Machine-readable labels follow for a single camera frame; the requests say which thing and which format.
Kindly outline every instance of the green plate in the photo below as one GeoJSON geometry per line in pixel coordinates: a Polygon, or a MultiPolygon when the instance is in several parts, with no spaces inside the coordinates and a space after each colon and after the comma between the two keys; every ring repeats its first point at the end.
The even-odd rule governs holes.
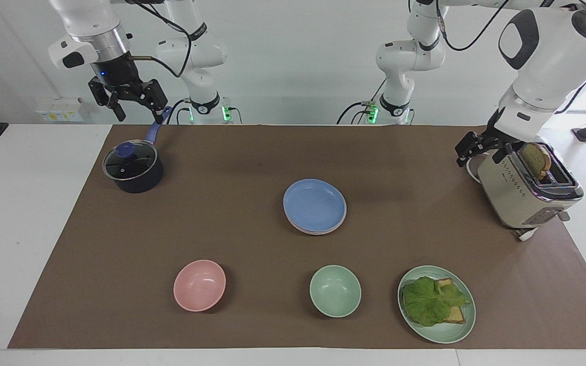
{"type": "Polygon", "coordinates": [[[309,294],[321,313],[342,318],[352,314],[361,303],[361,284],[349,269],[332,264],[316,271],[309,294]]]}
{"type": "Polygon", "coordinates": [[[444,268],[436,266],[419,266],[408,271],[402,277],[402,281],[400,281],[399,287],[397,288],[397,302],[399,304],[399,310],[404,316],[404,320],[409,324],[411,329],[413,329],[423,338],[426,338],[435,343],[442,343],[446,345],[448,343],[456,343],[461,341],[463,338],[469,335],[469,333],[474,328],[474,323],[476,322],[476,306],[474,305],[474,298],[472,297],[472,293],[460,280],[460,278],[458,278],[458,276],[444,268]],[[404,289],[405,285],[414,282],[414,280],[417,280],[423,276],[433,278],[434,280],[451,278],[454,285],[458,287],[458,290],[467,296],[467,299],[469,299],[469,301],[472,303],[468,303],[460,307],[462,314],[465,317],[465,324],[441,323],[434,326],[425,327],[421,324],[417,324],[408,317],[404,307],[404,301],[402,299],[402,289],[404,289]]]}

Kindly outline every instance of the saucepan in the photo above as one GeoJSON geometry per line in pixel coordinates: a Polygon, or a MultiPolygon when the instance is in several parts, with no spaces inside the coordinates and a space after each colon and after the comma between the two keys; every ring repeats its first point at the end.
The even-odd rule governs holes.
{"type": "MultiPolygon", "coordinates": [[[[163,115],[169,115],[167,107],[163,115]]],[[[143,140],[130,140],[118,144],[103,160],[105,175],[121,190],[140,194],[158,185],[164,175],[164,166],[154,143],[161,125],[153,123],[143,140]]]]}

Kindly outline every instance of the brown table cover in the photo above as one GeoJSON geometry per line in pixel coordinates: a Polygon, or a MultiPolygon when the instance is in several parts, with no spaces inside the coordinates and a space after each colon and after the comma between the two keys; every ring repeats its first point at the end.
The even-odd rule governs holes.
{"type": "Polygon", "coordinates": [[[586,348],[584,260],[558,220],[526,243],[502,227],[455,162],[470,128],[163,127],[163,180],[126,194],[101,161],[146,130],[112,127],[9,348],[444,348],[398,310],[401,277],[423,264],[453,271],[476,302],[474,330],[447,347],[586,348]],[[344,194],[337,231],[287,222],[284,191],[303,178],[344,194]],[[227,288],[188,313],[172,286],[197,259],[221,264],[227,288]],[[349,317],[311,303],[327,264],[361,282],[349,317]]]}

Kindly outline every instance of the pink bowl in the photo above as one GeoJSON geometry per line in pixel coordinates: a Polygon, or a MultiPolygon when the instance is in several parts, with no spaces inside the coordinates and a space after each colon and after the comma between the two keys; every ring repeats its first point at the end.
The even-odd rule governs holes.
{"type": "Polygon", "coordinates": [[[225,292],[225,272],[218,263],[207,259],[187,264],[173,283],[173,296],[182,309],[205,311],[225,292]]]}

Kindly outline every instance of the white table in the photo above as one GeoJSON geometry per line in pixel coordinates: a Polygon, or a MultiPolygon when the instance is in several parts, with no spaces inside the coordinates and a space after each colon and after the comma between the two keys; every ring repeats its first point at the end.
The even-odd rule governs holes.
{"type": "MultiPolygon", "coordinates": [[[[586,364],[586,350],[5,350],[109,129],[11,125],[0,137],[0,364],[586,364]]],[[[586,260],[586,144],[541,135],[585,190],[567,229],[586,260]]]]}

